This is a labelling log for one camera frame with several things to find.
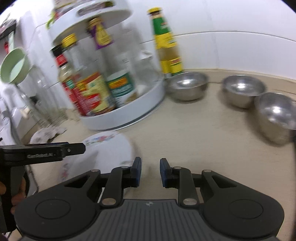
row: blue gripper pad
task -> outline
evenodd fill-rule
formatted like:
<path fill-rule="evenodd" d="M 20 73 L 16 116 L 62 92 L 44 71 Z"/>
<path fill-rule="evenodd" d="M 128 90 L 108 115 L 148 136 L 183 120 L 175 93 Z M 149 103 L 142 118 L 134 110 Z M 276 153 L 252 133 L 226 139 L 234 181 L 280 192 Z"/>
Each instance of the blue gripper pad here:
<path fill-rule="evenodd" d="M 168 187 L 168 178 L 167 178 L 167 171 L 171 170 L 168 161 L 165 158 L 161 158 L 159 162 L 159 171 L 161 180 L 163 182 L 163 187 Z"/>
<path fill-rule="evenodd" d="M 141 178 L 141 171 L 142 171 L 142 160 L 140 157 L 136 157 L 133 165 L 132 165 L 132 172 L 136 175 L 136 187 L 140 185 L 140 178 Z"/>

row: green label bottle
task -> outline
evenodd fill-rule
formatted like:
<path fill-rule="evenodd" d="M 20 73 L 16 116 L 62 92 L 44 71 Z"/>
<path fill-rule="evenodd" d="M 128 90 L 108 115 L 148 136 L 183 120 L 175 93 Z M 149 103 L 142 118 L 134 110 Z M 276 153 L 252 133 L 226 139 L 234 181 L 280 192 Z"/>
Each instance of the green label bottle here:
<path fill-rule="evenodd" d="M 156 50 L 165 77 L 169 78 L 172 75 L 181 73 L 183 67 L 178 46 L 161 14 L 161 8 L 151 8 L 148 13 L 152 21 Z"/>

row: condiment bottle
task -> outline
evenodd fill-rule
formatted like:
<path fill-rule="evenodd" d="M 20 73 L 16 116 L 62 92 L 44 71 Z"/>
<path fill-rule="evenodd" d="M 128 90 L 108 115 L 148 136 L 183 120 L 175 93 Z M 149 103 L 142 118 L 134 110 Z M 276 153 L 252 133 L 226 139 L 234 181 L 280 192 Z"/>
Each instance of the condiment bottle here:
<path fill-rule="evenodd" d="M 154 7 L 148 10 L 153 25 L 156 50 L 165 78 L 183 71 L 177 42 L 174 40 L 161 8 Z"/>
<path fill-rule="evenodd" d="M 93 61 L 88 59 L 77 45 L 75 34 L 71 34 L 62 40 L 62 45 L 67 51 L 76 76 L 67 85 L 75 87 L 87 99 L 88 105 L 94 115 L 109 112 L 115 108 L 115 102 L 104 81 L 104 77 L 98 72 Z"/>
<path fill-rule="evenodd" d="M 59 67 L 59 81 L 66 91 L 69 99 L 74 104 L 80 115 L 93 115 L 91 108 L 87 104 L 86 98 L 80 93 L 80 91 L 75 87 L 75 84 L 73 83 L 73 76 L 75 76 L 75 71 L 63 55 L 62 46 L 58 45 L 54 47 L 52 49 L 52 53 L 55 56 L 56 63 Z"/>
<path fill-rule="evenodd" d="M 108 87 L 118 107 L 122 107 L 138 98 L 131 74 L 119 59 L 119 51 L 112 37 L 107 33 L 101 18 L 89 22 L 89 31 L 102 52 L 106 63 L 106 79 Z"/>

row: bottle label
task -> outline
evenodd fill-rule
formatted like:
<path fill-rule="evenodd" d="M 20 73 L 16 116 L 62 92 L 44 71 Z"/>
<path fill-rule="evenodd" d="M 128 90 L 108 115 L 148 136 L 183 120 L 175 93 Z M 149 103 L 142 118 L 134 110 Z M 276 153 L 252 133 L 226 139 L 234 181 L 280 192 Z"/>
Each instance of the bottle label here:
<path fill-rule="evenodd" d="M 170 29 L 161 14 L 158 14 L 155 18 L 153 18 L 152 23 L 154 35 L 170 33 Z"/>
<path fill-rule="evenodd" d="M 65 56 L 63 54 L 61 54 L 61 55 L 56 57 L 56 62 L 58 64 L 58 66 L 61 66 L 61 65 L 67 63 L 67 59 L 65 58 Z"/>
<path fill-rule="evenodd" d="M 160 65 L 161 65 L 161 70 L 163 71 L 164 74 L 170 73 L 170 63 L 169 63 L 169 61 L 167 61 L 167 60 L 161 61 Z"/>
<path fill-rule="evenodd" d="M 156 49 L 160 48 L 171 48 L 177 46 L 172 33 L 166 33 L 162 35 L 155 35 Z"/>
<path fill-rule="evenodd" d="M 89 26 L 91 36 L 95 40 L 96 48 L 101 49 L 113 43 L 112 37 L 107 33 L 103 20 L 96 18 L 95 24 Z"/>
<path fill-rule="evenodd" d="M 107 84 L 118 107 L 130 103 L 138 97 L 128 72 L 108 81 Z"/>
<path fill-rule="evenodd" d="M 87 100 L 83 95 L 79 92 L 79 90 L 75 87 L 72 79 L 68 79 L 67 81 L 62 82 L 62 85 L 68 94 L 68 97 L 72 101 L 72 103 L 76 106 L 78 112 L 83 116 L 92 115 L 91 109 L 87 104 Z"/>
<path fill-rule="evenodd" d="M 83 116 L 102 114 L 115 108 L 108 87 L 98 72 L 77 83 L 68 79 L 62 85 Z"/>
<path fill-rule="evenodd" d="M 114 108 L 114 103 L 108 87 L 98 72 L 76 83 L 78 90 L 87 99 L 88 105 L 94 114 Z"/>
<path fill-rule="evenodd" d="M 179 74 L 183 70 L 182 62 L 180 58 L 174 58 L 169 60 L 170 71 L 172 75 Z"/>

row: cloth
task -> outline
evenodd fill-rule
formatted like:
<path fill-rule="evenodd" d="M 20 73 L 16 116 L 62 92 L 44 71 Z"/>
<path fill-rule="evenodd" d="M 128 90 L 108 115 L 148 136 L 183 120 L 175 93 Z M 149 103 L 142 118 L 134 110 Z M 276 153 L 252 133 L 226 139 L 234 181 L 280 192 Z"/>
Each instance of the cloth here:
<path fill-rule="evenodd" d="M 47 143 L 48 140 L 63 134 L 67 129 L 64 127 L 48 127 L 37 131 L 31 138 L 30 144 Z"/>

